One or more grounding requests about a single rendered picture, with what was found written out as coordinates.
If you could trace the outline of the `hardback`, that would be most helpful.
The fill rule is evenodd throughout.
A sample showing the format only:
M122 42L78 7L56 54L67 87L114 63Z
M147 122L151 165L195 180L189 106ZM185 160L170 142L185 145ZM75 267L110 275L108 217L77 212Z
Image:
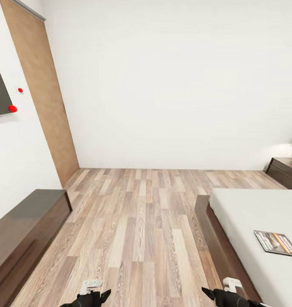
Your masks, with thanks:
M256 237L267 252L292 255L292 242L285 234L254 230Z

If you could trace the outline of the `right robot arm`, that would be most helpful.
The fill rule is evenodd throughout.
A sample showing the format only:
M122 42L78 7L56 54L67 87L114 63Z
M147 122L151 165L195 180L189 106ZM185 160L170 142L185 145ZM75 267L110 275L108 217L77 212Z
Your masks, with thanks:
M238 279L227 277L223 279L225 290L215 288L213 291L202 287L202 291L211 299L216 301L217 307L270 307L264 303L254 300L246 300L237 294L236 288L242 285Z

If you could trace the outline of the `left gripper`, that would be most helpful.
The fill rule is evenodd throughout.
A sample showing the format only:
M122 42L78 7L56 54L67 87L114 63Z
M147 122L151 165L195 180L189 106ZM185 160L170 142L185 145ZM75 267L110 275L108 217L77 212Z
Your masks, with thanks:
M105 303L111 294L111 290L100 294L99 291L91 292L86 295L77 295L76 301L79 302L81 307L101 307L102 303Z

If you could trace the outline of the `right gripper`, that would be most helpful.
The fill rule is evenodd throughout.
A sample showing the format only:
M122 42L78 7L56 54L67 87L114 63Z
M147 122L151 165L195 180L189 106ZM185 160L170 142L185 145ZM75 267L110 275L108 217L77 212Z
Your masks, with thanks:
M238 307L238 300L243 298L237 293L224 291L222 289L215 288L213 291L204 287L201 289L211 300L216 301L217 307Z

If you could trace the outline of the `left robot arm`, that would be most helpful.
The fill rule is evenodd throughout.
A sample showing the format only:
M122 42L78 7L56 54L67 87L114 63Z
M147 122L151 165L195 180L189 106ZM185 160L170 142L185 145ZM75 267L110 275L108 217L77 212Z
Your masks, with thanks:
M111 294L111 290L100 294L99 291L92 292L90 288L99 288L103 286L102 279L83 280L80 294L77 295L76 301L71 304L63 304L59 307L101 307Z

